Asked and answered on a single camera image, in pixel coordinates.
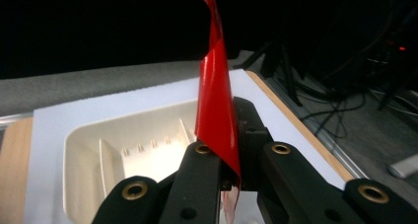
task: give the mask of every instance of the white tray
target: white tray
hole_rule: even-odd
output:
[[[195,141],[197,103],[83,125],[64,147],[64,211],[75,223],[91,223],[101,203],[132,176],[156,182],[174,173]]]

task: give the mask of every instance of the brass screw hole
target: brass screw hole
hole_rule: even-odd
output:
[[[200,154],[207,154],[211,152],[211,150],[208,146],[206,146],[206,144],[199,144],[198,146],[196,146],[194,150]]]
[[[283,144],[275,144],[271,147],[271,150],[277,154],[286,155],[289,154],[291,149],[290,147]]]
[[[133,182],[123,188],[122,196],[126,200],[136,200],[147,193],[148,186],[144,182]]]
[[[387,194],[384,191],[377,187],[362,185],[359,186],[358,191],[362,195],[362,197],[369,201],[380,204],[389,202],[389,196],[387,196]]]

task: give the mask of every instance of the wire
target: wire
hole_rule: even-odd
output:
[[[349,108],[349,109],[342,109],[342,110],[339,110],[338,112],[354,111],[354,110],[360,109],[362,106],[365,105],[365,103],[366,103],[366,96],[365,96],[364,93],[362,93],[362,102],[360,103],[360,105],[358,105],[356,107],[353,107],[353,108]],[[305,119],[310,118],[310,117],[313,117],[313,116],[317,116],[317,115],[321,115],[321,114],[327,114],[327,113],[332,113],[332,112],[334,112],[334,110],[331,110],[331,111],[323,111],[323,112],[314,112],[314,113],[308,114],[308,115],[300,118],[300,120],[301,121],[304,121]]]
[[[393,3],[390,1],[389,2],[390,5],[390,9],[387,15],[387,21],[383,26],[383,29],[381,30],[381,32],[378,34],[378,36],[368,45],[366,45],[363,49],[361,49],[356,55],[350,57],[347,61],[345,61],[340,67],[338,67],[337,69],[335,69],[334,71],[324,75],[319,81],[323,82],[324,80],[328,79],[329,77],[331,77],[332,75],[340,72],[341,70],[343,70],[345,67],[347,67],[347,65],[349,65],[356,57],[358,57],[359,55],[361,55],[362,53],[366,52],[368,49],[370,49],[371,47],[373,47],[376,43],[378,43],[381,38],[384,36],[384,34],[386,33],[386,31],[389,29],[390,24],[392,22],[393,19],[393,10],[392,10],[392,5]]]
[[[311,101],[311,102],[314,102],[314,103],[318,103],[318,104],[329,104],[329,102],[326,102],[326,101],[318,101],[318,100],[315,100],[315,99],[312,99],[312,98],[308,98],[308,97],[306,97],[304,95],[301,95],[301,94],[298,94],[298,97],[301,97],[303,99],[306,99],[308,101]]]
[[[372,95],[373,95],[376,99],[378,99],[379,101],[381,101],[381,100],[382,100],[382,98],[380,98],[377,94],[384,94],[383,92],[379,92],[379,91],[376,91],[376,90],[373,90],[373,89],[369,89],[369,91],[372,93]],[[398,96],[396,96],[396,97],[397,97],[397,98],[399,98],[399,99],[401,99],[401,100],[402,100],[402,101],[404,101],[405,103],[410,104],[410,102],[408,102],[406,99],[401,98],[401,97],[398,97]],[[398,108],[396,108],[396,107],[393,107],[393,106],[391,106],[391,105],[386,105],[386,107],[387,107],[387,108],[390,108],[390,109],[392,109],[392,110],[395,110],[395,111],[397,111],[397,112],[402,112],[402,113],[406,113],[406,114],[409,114],[409,115],[418,116],[418,113],[404,111],[404,110],[398,109]]]
[[[338,112],[338,108],[340,105],[341,105],[341,102],[338,102],[337,106],[333,107],[333,111],[322,121],[322,123],[319,125],[319,128],[314,133],[315,136],[317,136],[320,133],[320,131],[325,127],[328,121],[332,118],[332,116]]]

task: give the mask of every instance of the black equipment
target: black equipment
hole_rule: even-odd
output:
[[[388,187],[365,179],[330,185],[292,145],[272,141],[252,103],[234,98],[243,190],[257,191],[266,223],[414,223],[418,211]],[[93,223],[218,223],[220,191],[236,180],[208,147],[188,146],[178,171],[158,184],[120,182]]]

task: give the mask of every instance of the black cable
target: black cable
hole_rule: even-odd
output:
[[[343,107],[344,107],[343,109],[347,109],[347,101],[344,101],[344,106]],[[343,117],[344,117],[344,112],[339,112],[338,113],[338,123],[337,123],[336,128],[335,128],[335,134],[333,134],[335,143],[337,143],[337,139],[346,138],[348,136],[347,128],[344,126],[344,123],[342,122]],[[338,136],[340,127],[343,128],[343,135]]]
[[[314,103],[318,103],[318,104],[329,104],[329,102],[326,102],[326,101],[318,101],[318,100],[315,100],[315,99],[312,99],[312,98],[308,98],[308,97],[306,97],[304,95],[301,95],[301,94],[298,94],[298,97],[301,97],[303,99],[306,99],[308,101],[311,101],[311,102],[314,102]]]
[[[363,100],[362,100],[362,103],[360,105],[358,105],[358,106],[356,106],[354,108],[342,109],[342,110],[339,110],[338,112],[349,112],[349,111],[354,111],[354,110],[357,110],[357,109],[361,108],[366,103],[366,96],[364,95],[364,93],[362,93],[362,98],[363,98]],[[331,111],[323,111],[323,112],[314,112],[314,113],[308,114],[308,115],[306,115],[306,116],[304,116],[302,118],[299,118],[299,119],[301,121],[304,121],[305,119],[310,118],[310,117],[313,117],[313,116],[317,116],[317,115],[321,115],[321,114],[326,114],[326,113],[332,113],[332,112],[334,112],[334,110],[331,110]]]
[[[338,112],[338,108],[341,105],[341,102],[337,103],[336,107],[333,107],[333,110],[331,111],[331,113],[322,121],[322,123],[319,125],[319,128],[316,130],[316,132],[314,133],[314,136],[317,136],[320,131],[325,127],[325,125],[328,123],[328,121],[332,118],[332,116]]]
[[[284,80],[284,79],[282,79],[278,76],[276,76],[276,79],[281,84],[283,84],[283,86],[286,87],[286,80]],[[294,84],[298,89],[304,91],[306,94],[310,95],[311,97],[320,99],[320,100],[324,100],[324,101],[328,101],[328,102],[337,102],[337,101],[341,101],[341,100],[346,98],[345,96],[339,95],[337,93],[322,93],[322,92],[319,92],[319,91],[317,91],[313,88],[310,88],[310,87],[308,87],[304,84],[301,84],[299,82],[294,82]]]

